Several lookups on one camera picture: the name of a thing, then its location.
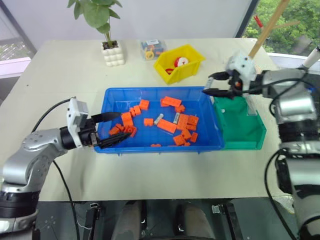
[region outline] blue plastic tray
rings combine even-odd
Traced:
[[[217,117],[210,98],[202,93],[203,86],[186,87],[137,87],[137,88],[109,88],[105,91],[102,113],[128,112],[129,108],[139,105],[140,100],[149,100],[147,111],[133,117],[137,133],[114,147],[101,149],[95,147],[95,151],[105,154],[122,153],[163,153],[163,152],[209,152],[220,150],[224,147],[223,136],[217,126]],[[160,99],[165,96],[182,100],[185,106],[185,114],[199,117],[196,132],[198,138],[191,146],[175,145],[173,137],[181,134],[176,130],[174,134],[166,132],[157,126],[144,126],[144,118],[156,119],[160,113],[165,120],[173,122],[176,112],[174,107],[161,107]],[[109,137],[109,130],[117,123],[122,124],[121,117],[112,122],[102,122],[98,125],[98,134],[101,139]],[[150,147],[151,144],[161,144],[161,147]]]

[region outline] wooden stick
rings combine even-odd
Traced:
[[[269,36],[271,30],[276,25],[278,19],[288,6],[290,0],[281,0],[278,7],[274,11],[272,17],[270,18],[268,25],[262,30],[261,35],[259,36],[258,40],[256,41],[255,45],[253,46],[251,52],[249,53],[249,57],[254,58],[262,44],[264,44],[266,38]]]
[[[300,24],[300,21],[290,21],[284,24],[275,25],[272,29],[280,29],[280,28],[289,27],[289,26],[298,25],[298,24]]]

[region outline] small clear box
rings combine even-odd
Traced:
[[[140,42],[142,57],[146,61],[157,59],[164,51],[167,50],[165,41],[153,39]]]

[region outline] leaf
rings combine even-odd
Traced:
[[[66,7],[70,8],[75,2],[76,2],[76,0],[69,0],[68,6],[66,6]]]
[[[81,4],[77,1],[73,10],[74,18],[77,20],[81,14],[83,14]]]
[[[121,5],[121,3],[120,3],[118,0],[113,0],[113,2],[114,2],[115,4],[117,4],[119,7],[122,8],[122,5]]]
[[[119,15],[113,11],[111,8],[109,8],[110,17],[113,17],[115,19],[120,19]]]
[[[97,30],[102,33],[106,34],[110,31],[110,24],[107,22],[106,24],[102,25],[101,27],[98,27]]]
[[[105,5],[86,2],[83,9],[86,22],[93,28],[99,28],[106,24],[110,16],[109,8]]]
[[[113,0],[92,0],[94,4],[99,4],[99,5],[112,5]]]

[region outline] yellow plastic bin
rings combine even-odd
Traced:
[[[175,67],[175,60],[185,57],[189,60],[188,64]],[[196,75],[201,61],[206,58],[198,53],[190,44],[163,52],[154,64],[155,70],[167,84],[173,84],[192,75]],[[171,74],[166,69],[173,69]]]

